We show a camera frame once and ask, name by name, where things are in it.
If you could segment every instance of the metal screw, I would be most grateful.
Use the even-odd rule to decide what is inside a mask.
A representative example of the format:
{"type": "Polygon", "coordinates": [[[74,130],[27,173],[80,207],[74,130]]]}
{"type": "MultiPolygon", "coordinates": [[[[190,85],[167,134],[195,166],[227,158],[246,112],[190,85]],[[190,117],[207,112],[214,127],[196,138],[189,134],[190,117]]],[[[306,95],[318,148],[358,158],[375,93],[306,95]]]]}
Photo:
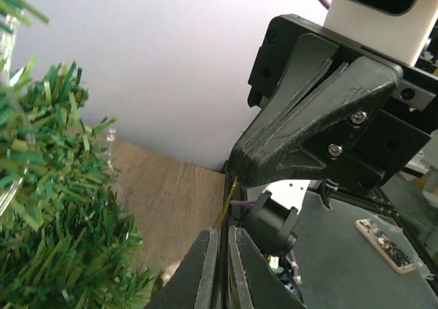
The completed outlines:
{"type": "Polygon", "coordinates": [[[365,120],[367,120],[367,117],[368,117],[367,112],[358,111],[358,112],[354,113],[352,116],[350,116],[350,119],[355,124],[361,124],[365,120]]]}
{"type": "Polygon", "coordinates": [[[328,147],[328,153],[331,157],[338,157],[342,153],[342,146],[330,144],[330,146],[328,147]]]}

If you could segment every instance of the wooden table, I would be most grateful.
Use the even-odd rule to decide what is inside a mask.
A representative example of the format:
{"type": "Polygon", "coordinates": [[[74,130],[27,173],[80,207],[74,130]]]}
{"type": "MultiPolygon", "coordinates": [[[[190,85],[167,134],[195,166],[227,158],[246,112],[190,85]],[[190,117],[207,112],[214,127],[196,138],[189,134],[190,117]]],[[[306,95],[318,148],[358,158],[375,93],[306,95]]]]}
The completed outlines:
{"type": "Polygon", "coordinates": [[[218,216],[224,175],[118,139],[113,162],[144,237],[137,262],[161,269],[181,260],[218,216]]]}

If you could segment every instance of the white wall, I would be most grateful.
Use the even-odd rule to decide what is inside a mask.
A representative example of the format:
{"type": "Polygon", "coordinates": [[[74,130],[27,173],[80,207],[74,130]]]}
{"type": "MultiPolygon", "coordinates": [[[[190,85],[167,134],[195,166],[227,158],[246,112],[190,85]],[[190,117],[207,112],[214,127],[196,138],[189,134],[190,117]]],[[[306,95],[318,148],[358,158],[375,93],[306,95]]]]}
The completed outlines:
{"type": "Polygon", "coordinates": [[[22,27],[14,67],[76,60],[87,122],[117,116],[118,137],[213,169],[257,113],[247,81],[271,18],[326,15],[316,0],[29,1],[51,22],[22,27]]]}

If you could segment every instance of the artificial christmas tree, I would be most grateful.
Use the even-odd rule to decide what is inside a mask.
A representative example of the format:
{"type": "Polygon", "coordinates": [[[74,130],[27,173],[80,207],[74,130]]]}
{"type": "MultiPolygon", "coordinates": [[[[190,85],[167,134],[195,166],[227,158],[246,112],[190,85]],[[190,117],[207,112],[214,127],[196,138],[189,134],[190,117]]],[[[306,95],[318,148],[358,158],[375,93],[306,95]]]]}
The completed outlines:
{"type": "Polygon", "coordinates": [[[130,265],[142,240],[117,201],[114,131],[99,143],[114,119],[83,123],[88,91],[76,64],[37,82],[35,59],[10,73],[25,13],[48,20],[24,0],[0,0],[0,10],[0,308],[142,308],[152,274],[130,265]]]}

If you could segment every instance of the white block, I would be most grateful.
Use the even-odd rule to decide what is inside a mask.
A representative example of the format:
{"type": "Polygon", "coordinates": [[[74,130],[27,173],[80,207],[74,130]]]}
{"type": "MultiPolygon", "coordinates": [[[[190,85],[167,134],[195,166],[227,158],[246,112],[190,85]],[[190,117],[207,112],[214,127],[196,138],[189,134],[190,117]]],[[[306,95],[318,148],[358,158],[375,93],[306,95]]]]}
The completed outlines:
{"type": "Polygon", "coordinates": [[[438,0],[417,0],[391,16],[349,0],[332,0],[324,27],[414,66],[438,18],[438,0]]]}

